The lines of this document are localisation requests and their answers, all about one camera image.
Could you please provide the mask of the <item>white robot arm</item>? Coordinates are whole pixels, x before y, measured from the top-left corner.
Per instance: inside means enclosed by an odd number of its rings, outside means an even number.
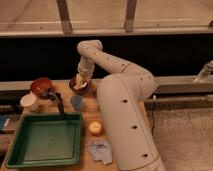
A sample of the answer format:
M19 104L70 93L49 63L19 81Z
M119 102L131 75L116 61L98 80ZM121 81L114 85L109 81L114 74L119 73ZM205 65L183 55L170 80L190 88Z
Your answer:
M157 89L147 69L105 53L99 40L81 41L78 73L87 81L99 65L108 72L97 86L97 101L119 171L166 171L139 103Z

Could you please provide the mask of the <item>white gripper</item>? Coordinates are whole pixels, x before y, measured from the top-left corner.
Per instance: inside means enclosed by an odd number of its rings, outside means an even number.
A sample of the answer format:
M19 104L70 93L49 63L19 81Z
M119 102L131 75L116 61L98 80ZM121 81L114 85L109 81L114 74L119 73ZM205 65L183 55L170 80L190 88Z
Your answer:
M95 65L93 63L82 63L78 64L78 73L76 75L76 86L82 87L83 85L83 78L85 80L90 80L93 76Z

